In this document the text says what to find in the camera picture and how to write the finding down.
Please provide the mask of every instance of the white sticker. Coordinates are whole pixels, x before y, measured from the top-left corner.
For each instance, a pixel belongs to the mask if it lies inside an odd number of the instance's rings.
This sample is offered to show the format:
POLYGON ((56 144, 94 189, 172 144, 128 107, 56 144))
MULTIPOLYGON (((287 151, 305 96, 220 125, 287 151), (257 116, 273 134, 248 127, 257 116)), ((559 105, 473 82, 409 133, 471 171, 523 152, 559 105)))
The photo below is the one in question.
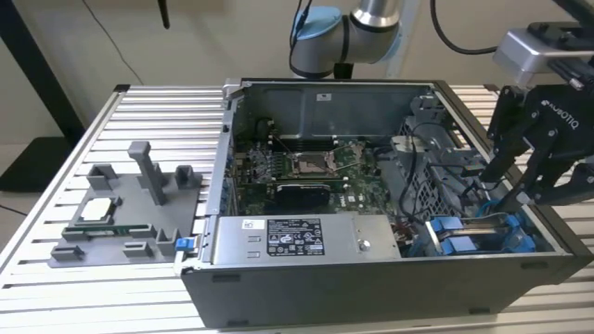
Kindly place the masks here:
POLYGON ((332 100, 332 94, 329 94, 329 93, 317 94, 315 96, 315 100, 316 101, 331 101, 332 100))
POLYGON ((243 230, 263 230, 264 229, 264 220, 260 219, 244 219, 241 224, 243 230))

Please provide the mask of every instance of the motherboard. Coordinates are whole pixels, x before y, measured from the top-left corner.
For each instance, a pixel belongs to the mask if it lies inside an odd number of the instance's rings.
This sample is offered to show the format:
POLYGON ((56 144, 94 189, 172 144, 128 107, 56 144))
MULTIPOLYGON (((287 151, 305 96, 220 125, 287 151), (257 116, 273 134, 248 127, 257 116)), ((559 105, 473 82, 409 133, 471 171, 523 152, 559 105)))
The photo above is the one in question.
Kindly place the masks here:
POLYGON ((239 215, 357 212, 395 218, 375 151, 364 138, 240 143, 239 215))

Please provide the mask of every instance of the blue latch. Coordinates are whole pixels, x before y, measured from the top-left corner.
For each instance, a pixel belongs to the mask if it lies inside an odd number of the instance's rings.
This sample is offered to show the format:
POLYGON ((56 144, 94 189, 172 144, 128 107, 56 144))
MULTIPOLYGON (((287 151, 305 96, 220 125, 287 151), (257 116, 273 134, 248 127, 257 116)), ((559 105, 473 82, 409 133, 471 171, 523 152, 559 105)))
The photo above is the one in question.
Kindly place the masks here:
POLYGON ((193 251, 195 238, 180 238, 174 242, 174 251, 191 252, 193 251))

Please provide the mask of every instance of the slotted work surface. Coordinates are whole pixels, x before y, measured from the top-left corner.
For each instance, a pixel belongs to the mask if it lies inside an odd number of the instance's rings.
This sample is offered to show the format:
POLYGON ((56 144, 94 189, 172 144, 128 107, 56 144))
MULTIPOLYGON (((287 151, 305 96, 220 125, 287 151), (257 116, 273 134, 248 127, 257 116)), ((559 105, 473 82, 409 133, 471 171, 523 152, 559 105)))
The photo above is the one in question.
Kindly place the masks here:
MULTIPOLYGON (((496 94, 481 86, 452 89, 487 127, 496 94)), ((201 229, 224 112, 221 99, 220 87, 133 86, 126 93, 112 95, 70 167, 41 196, 38 215, 29 215, 1 254, 0 333, 216 333, 203 326, 170 263, 52 269, 46 261, 84 200, 92 165, 108 163, 117 174, 138 172, 126 154, 132 141, 150 142, 150 158, 164 173, 174 172, 182 164, 203 174, 193 224, 201 229)), ((526 156, 516 160, 522 170, 526 162, 526 156)), ((431 185, 424 186, 421 191, 431 191, 431 185)), ((594 250, 594 201, 555 209, 594 250)), ((496 316, 273 328, 267 332, 588 333, 592 328, 594 266, 588 265, 560 285, 534 288, 496 316)))

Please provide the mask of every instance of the cable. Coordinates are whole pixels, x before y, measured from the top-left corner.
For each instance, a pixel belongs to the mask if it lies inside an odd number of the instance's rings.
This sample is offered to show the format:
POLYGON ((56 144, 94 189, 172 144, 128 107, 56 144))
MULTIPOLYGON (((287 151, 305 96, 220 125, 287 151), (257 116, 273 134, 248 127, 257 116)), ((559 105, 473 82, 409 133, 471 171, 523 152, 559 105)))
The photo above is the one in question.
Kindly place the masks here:
POLYGON ((293 47, 293 32, 295 32, 295 21, 297 20, 300 5, 303 4, 303 0, 299 0, 299 4, 296 5, 293 20, 291 22, 291 34, 288 35, 288 47, 293 47))
POLYGON ((479 190, 481 191, 494 191, 496 189, 496 187, 500 185, 500 183, 503 182, 504 179, 500 179, 499 181, 496 181, 496 183, 492 185, 491 188, 483 188, 476 184, 476 181, 472 181, 472 184, 469 186, 465 187, 464 192, 461 193, 461 197, 465 197, 467 193, 469 193, 473 190, 473 193, 476 193, 479 190))
POLYGON ((486 216, 480 217, 469 217, 469 218, 460 218, 460 221, 479 221, 480 219, 492 218, 495 216, 508 215, 507 212, 495 212, 494 214, 487 214, 486 216))
POLYGON ((496 47, 487 47, 484 49, 463 49, 457 47, 445 37, 445 34, 443 32, 441 26, 439 24, 439 21, 436 20, 436 9, 435 9, 435 0, 429 0, 428 7, 431 11, 431 21, 433 23, 433 29, 436 32, 436 35, 439 36, 439 39, 441 40, 443 44, 455 52, 459 54, 465 54, 468 56, 479 55, 479 54, 490 54, 495 52, 498 49, 496 47))
POLYGON ((439 124, 439 123, 433 123, 433 122, 420 122, 420 123, 419 123, 419 124, 409 130, 409 133, 408 133, 409 144, 411 144, 411 146, 412 146, 412 152, 411 152, 412 157, 411 157, 411 161, 409 161, 409 169, 408 169, 407 183, 404 184, 404 187, 401 188, 400 197, 399 197, 399 199, 397 199, 397 209, 399 209, 400 212, 408 217, 408 219, 409 219, 411 221, 416 221, 416 222, 419 222, 419 220, 417 220, 417 218, 413 216, 413 214, 411 214, 411 213, 404 209, 404 204, 403 204, 403 202, 404 202, 404 196, 405 196, 407 193, 408 193, 409 185, 412 184, 412 177, 413 177, 413 175, 415 175, 415 171, 416 171, 416 144, 415 144, 415 141, 413 141, 413 136, 415 136, 415 131, 416 131, 416 129, 417 129, 420 126, 423 126, 423 125, 433 125, 433 126, 441 127, 444 130, 447 130, 445 127, 444 127, 441 124, 439 124))
POLYGON ((488 207, 494 204, 498 204, 499 200, 490 200, 487 203, 483 204, 483 206, 479 208, 479 211, 476 211, 476 217, 480 217, 483 215, 483 212, 488 209, 488 207))
POLYGON ((86 9, 88 9, 88 11, 89 11, 89 13, 90 13, 90 16, 93 17, 94 22, 96 22, 97 25, 101 27, 102 32, 104 32, 105 35, 108 36, 109 41, 110 41, 110 43, 112 43, 112 45, 113 45, 114 51, 116 51, 117 54, 120 55, 120 59, 121 59, 124 65, 128 67, 129 71, 133 73, 136 79, 138 80, 138 83, 140 83, 141 85, 144 85, 144 82, 142 82, 142 80, 141 80, 140 77, 138 77, 138 74, 137 74, 136 71, 132 69, 132 66, 129 66, 129 64, 128 64, 128 62, 126 62, 126 60, 125 60, 125 58, 122 57, 120 48, 117 47, 117 44, 114 44, 113 38, 110 38, 110 35, 109 35, 108 30, 105 29, 105 27, 102 26, 101 22, 100 22, 98 19, 96 18, 96 16, 94 16, 94 12, 93 12, 93 10, 90 9, 89 4, 86 3, 86 0, 81 0, 81 1, 82 1, 84 6, 86 7, 86 9))
POLYGON ((296 7, 295 16, 293 16, 293 25, 291 27, 291 45, 289 45, 291 50, 288 52, 288 67, 289 68, 292 68, 291 57, 293 55, 295 44, 297 43, 297 36, 303 29, 303 25, 305 24, 307 17, 309 16, 309 7, 312 5, 313 0, 307 1, 305 8, 303 9, 303 12, 300 13, 300 16, 299 16, 299 20, 295 23, 295 19, 297 18, 297 15, 299 15, 301 1, 303 0, 299 0, 299 6, 296 7))
POLYGON ((461 176, 460 176, 457 173, 453 173, 453 170, 449 168, 449 167, 457 167, 457 168, 464 169, 463 165, 453 165, 453 164, 428 164, 428 166, 443 168, 443 170, 447 172, 447 174, 449 174, 449 176, 453 177, 455 181, 457 181, 457 183, 461 184, 461 186, 464 186, 465 188, 469 187, 469 186, 467 185, 465 180, 461 178, 461 176))
POLYGON ((26 216, 28 214, 25 214, 22 211, 18 211, 16 209, 13 209, 12 207, 5 207, 4 205, 0 204, 0 208, 2 208, 4 210, 8 210, 10 212, 13 212, 14 214, 20 214, 21 216, 26 216))

